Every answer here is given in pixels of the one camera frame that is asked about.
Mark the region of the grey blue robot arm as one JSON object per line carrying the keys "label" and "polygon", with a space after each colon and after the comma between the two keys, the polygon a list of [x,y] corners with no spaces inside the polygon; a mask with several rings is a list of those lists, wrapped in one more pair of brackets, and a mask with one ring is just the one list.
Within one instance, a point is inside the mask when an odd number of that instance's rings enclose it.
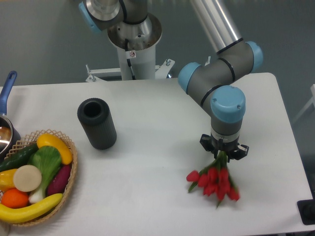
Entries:
{"label": "grey blue robot arm", "polygon": [[[214,156],[224,151],[228,159],[247,156],[239,143],[246,110],[243,92],[232,84],[261,66],[263,53],[254,42],[244,41],[220,0],[193,0],[197,14],[217,59],[206,65],[185,65],[178,83],[210,117],[211,133],[200,143]],[[116,47],[123,80],[155,79],[156,45],[161,39],[159,20],[148,12],[145,0],[84,0],[79,10],[88,27],[101,32]]]}

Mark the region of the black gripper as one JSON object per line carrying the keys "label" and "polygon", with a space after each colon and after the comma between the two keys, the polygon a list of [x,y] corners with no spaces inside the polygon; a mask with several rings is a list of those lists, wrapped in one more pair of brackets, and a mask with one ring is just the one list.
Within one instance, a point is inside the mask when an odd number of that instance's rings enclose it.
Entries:
{"label": "black gripper", "polygon": [[217,140],[212,135],[203,134],[200,138],[200,143],[206,151],[214,155],[215,159],[219,151],[225,152],[227,161],[229,162],[230,160],[240,160],[248,155],[249,146],[239,144],[238,139],[225,142],[223,138]]}

